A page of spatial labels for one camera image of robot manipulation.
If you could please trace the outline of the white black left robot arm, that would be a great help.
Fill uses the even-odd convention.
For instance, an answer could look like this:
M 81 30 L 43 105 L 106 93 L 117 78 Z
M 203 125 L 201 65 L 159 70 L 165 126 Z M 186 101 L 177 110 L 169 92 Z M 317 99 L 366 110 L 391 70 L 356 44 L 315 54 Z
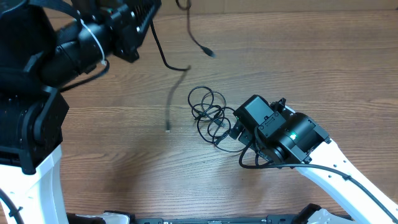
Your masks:
M 63 92 L 109 55 L 139 58 L 160 1 L 1 2 L 1 203 L 9 223 L 67 223 Z

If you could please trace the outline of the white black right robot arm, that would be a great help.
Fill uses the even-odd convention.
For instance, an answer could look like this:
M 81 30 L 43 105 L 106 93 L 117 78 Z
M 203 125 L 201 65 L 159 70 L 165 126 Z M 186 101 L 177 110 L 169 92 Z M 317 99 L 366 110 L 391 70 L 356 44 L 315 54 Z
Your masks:
M 230 136 L 252 149 L 265 163 L 245 169 L 289 167 L 310 179 L 356 223 L 397 223 L 397 204 L 379 190 L 343 154 L 311 117 L 295 112 L 285 98 L 272 103 L 252 95 L 234 111 Z

